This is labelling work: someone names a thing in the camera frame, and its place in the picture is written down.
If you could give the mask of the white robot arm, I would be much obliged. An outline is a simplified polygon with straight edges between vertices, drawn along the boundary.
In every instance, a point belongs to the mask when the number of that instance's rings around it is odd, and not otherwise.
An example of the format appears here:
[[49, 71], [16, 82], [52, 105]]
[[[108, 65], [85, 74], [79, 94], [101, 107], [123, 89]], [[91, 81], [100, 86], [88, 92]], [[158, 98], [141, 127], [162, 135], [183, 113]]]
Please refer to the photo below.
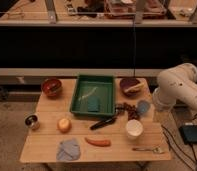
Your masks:
[[191, 63], [161, 71], [157, 76], [158, 87], [152, 94], [157, 111], [171, 110], [177, 100], [197, 111], [197, 67]]

